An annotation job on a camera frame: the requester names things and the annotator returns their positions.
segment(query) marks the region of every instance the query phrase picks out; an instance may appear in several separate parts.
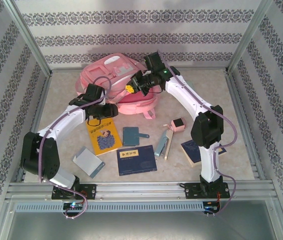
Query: beige floor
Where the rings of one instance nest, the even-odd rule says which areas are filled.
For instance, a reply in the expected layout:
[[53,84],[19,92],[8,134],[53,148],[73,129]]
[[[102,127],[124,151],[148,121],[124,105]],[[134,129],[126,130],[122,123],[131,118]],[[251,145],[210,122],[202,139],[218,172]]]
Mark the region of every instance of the beige floor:
[[[228,91],[226,80],[222,70],[184,70],[181,71],[186,81],[192,81],[196,92],[207,102],[220,105],[224,115],[236,126],[238,131],[237,142],[227,148],[227,153],[219,157],[219,170],[222,173],[233,176],[236,180],[254,180],[250,161],[247,155],[245,143],[240,131],[232,100]],[[76,97],[75,81],[79,72],[56,72],[52,75],[48,96],[43,109],[39,129],[43,129],[55,120],[67,107],[69,101]],[[105,153],[99,158],[105,162],[104,168],[90,178],[75,163],[73,156],[82,146],[93,151],[85,124],[79,125],[61,144],[59,158],[61,166],[80,178],[81,182],[157,182],[157,181],[198,181],[201,166],[191,167],[181,143],[191,139],[190,131],[193,125],[192,118],[183,106],[170,94],[163,92],[155,108],[156,119],[145,119],[142,114],[123,115],[114,118],[118,133],[122,139],[123,127],[139,127],[139,132],[149,134],[150,138],[140,138],[140,145],[153,145],[156,149],[160,136],[165,128],[163,124],[171,120],[183,117],[186,121],[186,130],[175,133],[172,138],[168,159],[159,157],[156,160],[157,171],[119,176],[116,151]],[[231,127],[224,123],[224,134],[221,143],[229,143],[233,139]],[[25,182],[36,182],[37,176],[27,173]]]

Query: book cover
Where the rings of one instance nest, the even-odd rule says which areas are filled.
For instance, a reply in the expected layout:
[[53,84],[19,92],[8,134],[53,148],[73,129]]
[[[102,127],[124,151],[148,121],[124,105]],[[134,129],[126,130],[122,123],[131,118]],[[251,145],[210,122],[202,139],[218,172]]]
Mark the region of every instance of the book cover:
[[105,166],[105,163],[89,151],[85,146],[73,157],[73,162],[77,164],[92,179]]
[[[181,148],[184,151],[192,168],[201,162],[200,148],[193,140],[182,143]],[[219,155],[226,153],[226,149],[223,147],[219,148],[218,150]]]
[[105,118],[101,121],[91,119],[89,125],[86,122],[86,127],[96,156],[123,146],[112,118]]
[[157,171],[153,145],[117,150],[119,176]]

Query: white wall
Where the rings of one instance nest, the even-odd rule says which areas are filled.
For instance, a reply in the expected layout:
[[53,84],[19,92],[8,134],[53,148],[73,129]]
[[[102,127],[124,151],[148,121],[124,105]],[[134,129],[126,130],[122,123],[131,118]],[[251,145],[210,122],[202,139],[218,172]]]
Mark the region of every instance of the white wall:
[[0,1],[0,210],[46,77]]
[[283,208],[283,1],[274,0],[233,76],[260,161]]
[[161,50],[175,66],[227,67],[260,0],[16,0],[52,69]]

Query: white robotic arm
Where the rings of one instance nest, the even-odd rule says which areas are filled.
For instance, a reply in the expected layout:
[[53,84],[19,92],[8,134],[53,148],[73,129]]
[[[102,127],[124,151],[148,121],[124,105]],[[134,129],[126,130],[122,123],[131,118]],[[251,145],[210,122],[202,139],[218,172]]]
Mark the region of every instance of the white robotic arm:
[[[221,117],[217,117],[210,111],[208,112],[206,108],[211,108],[219,114],[223,114],[223,110],[219,106],[213,107],[204,101],[187,85],[184,78],[174,67],[172,69],[178,80],[173,77],[165,68],[158,53],[146,56],[145,62],[149,72],[143,74],[139,71],[134,74],[126,85],[126,89],[131,93],[142,91],[146,95],[150,88],[160,85],[163,90],[172,94],[186,108],[194,120],[191,137],[200,150],[202,165],[200,182],[203,195],[208,196],[209,192],[216,192],[216,189],[223,183],[223,179],[214,167],[213,156],[215,149],[220,145],[224,125]],[[90,116],[103,119],[118,115],[117,107],[114,104],[105,104],[105,102],[98,102],[89,107],[76,109],[101,99],[102,94],[105,94],[102,87],[89,84],[86,93],[81,94],[69,103],[69,106],[62,114],[68,113],[68,115],[63,119],[58,118],[38,133],[27,133],[23,142],[21,167],[25,171],[36,175],[41,172],[45,179],[58,186],[75,189],[74,184],[79,184],[79,179],[60,167],[58,145],[76,126],[83,123]],[[43,138],[42,167],[39,167],[39,149]],[[218,154],[215,154],[215,163],[218,168]]]
[[[183,107],[189,112],[192,119],[195,121],[195,119],[198,117],[199,113],[205,113],[207,110],[203,107],[203,105],[206,105],[207,107],[211,107],[209,103],[207,103],[205,100],[203,100],[193,89],[191,89],[186,81],[184,80],[183,76],[178,75],[177,78],[179,81],[182,82],[183,85],[181,85],[175,77],[171,77],[169,81],[166,82],[165,89],[168,93],[173,95],[182,105]],[[194,97],[189,93],[192,92],[196,97],[202,102],[202,105],[200,105]],[[201,158],[201,176],[208,182],[214,182],[216,181],[220,175],[216,172],[214,168],[214,162],[213,162],[213,153],[214,148],[219,146],[219,141],[213,143],[210,145],[209,148],[205,148],[204,146],[199,147],[200,151],[200,158]],[[216,165],[218,167],[218,154],[215,156]]]

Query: blue notebook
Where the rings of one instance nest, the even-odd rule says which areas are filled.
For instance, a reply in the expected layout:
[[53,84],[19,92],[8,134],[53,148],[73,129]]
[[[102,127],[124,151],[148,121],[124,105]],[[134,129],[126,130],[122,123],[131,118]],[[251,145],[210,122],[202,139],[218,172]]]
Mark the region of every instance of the blue notebook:
[[[201,162],[201,152],[198,145],[193,141],[189,140],[187,142],[184,142],[181,144],[181,147],[191,165],[191,167],[194,167],[198,163]],[[219,148],[219,155],[226,153],[225,148]]]
[[153,145],[117,150],[119,176],[157,171]]

